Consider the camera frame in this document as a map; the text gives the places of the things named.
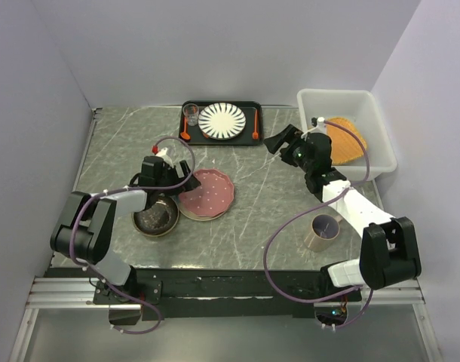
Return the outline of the orange woven pattern plate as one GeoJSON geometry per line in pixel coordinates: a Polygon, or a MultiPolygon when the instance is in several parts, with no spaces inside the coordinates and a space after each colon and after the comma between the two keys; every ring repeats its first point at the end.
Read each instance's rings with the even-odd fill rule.
{"type": "Polygon", "coordinates": [[[327,121],[340,126],[335,127],[328,124],[326,126],[327,135],[332,141],[331,159],[333,165],[347,164],[364,156],[359,142],[350,133],[343,130],[345,128],[353,133],[360,140],[362,146],[367,149],[366,140],[362,137],[354,122],[340,117],[327,118],[327,121]]]}

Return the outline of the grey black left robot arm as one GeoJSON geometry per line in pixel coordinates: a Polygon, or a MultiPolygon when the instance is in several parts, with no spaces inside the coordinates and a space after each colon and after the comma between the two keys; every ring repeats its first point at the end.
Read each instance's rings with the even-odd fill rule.
{"type": "Polygon", "coordinates": [[[72,192],[51,235],[51,249],[77,265],[92,267],[112,284],[112,295],[118,301],[131,302],[139,285],[135,268],[112,249],[115,221],[148,210],[162,195],[179,195],[200,185],[186,161],[173,164],[167,156],[146,156],[140,172],[121,189],[99,194],[72,192]]]}

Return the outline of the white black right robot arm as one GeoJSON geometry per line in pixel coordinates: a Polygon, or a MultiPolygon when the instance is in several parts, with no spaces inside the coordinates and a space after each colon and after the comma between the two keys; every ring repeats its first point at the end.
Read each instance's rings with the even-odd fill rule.
{"type": "Polygon", "coordinates": [[[361,237],[358,258],[325,267],[327,276],[318,283],[323,298],[336,300],[350,286],[380,290],[422,273],[412,221],[379,209],[334,168],[329,136],[288,125],[264,144],[284,163],[301,168],[310,193],[322,206],[333,208],[361,237]]]}

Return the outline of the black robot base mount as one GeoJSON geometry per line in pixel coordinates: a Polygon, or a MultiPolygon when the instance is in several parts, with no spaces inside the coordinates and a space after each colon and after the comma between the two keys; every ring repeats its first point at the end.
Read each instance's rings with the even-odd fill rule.
{"type": "Polygon", "coordinates": [[[359,302],[350,287],[335,287],[324,272],[140,268],[136,297],[163,318],[290,316],[313,318],[318,299],[359,302]]]}

